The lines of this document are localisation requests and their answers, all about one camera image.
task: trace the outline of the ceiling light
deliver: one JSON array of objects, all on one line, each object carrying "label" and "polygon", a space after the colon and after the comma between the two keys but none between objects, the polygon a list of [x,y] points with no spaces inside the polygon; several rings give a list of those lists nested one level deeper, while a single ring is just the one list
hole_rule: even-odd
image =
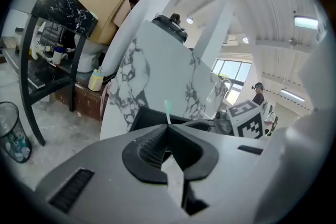
[{"label": "ceiling light", "polygon": [[295,16],[294,23],[295,26],[298,27],[305,27],[317,30],[317,24],[319,23],[319,21],[314,18]]},{"label": "ceiling light", "polygon": [[295,38],[290,38],[289,40],[289,44],[291,44],[292,46],[296,46],[298,44],[298,41]]},{"label": "ceiling light", "polygon": [[188,24],[192,24],[193,22],[194,22],[193,18],[191,18],[191,17],[187,18],[187,23]]},{"label": "ceiling light", "polygon": [[289,92],[289,91],[286,91],[286,90],[284,90],[284,89],[282,89],[281,92],[282,92],[282,93],[285,93],[285,94],[287,94],[287,95],[289,95],[289,96],[292,96],[292,97],[294,97],[294,98],[296,98],[296,99],[298,99],[298,100],[300,100],[300,101],[302,101],[302,102],[304,101],[303,98],[301,98],[301,97],[295,95],[294,93],[291,93],[291,92]]}]

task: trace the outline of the trash can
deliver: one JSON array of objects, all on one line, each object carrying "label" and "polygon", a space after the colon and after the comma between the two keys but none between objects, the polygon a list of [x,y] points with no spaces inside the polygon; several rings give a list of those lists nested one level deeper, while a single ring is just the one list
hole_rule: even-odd
[{"label": "trash can", "polygon": [[11,102],[0,102],[0,145],[18,163],[28,161],[32,152],[19,109]]}]

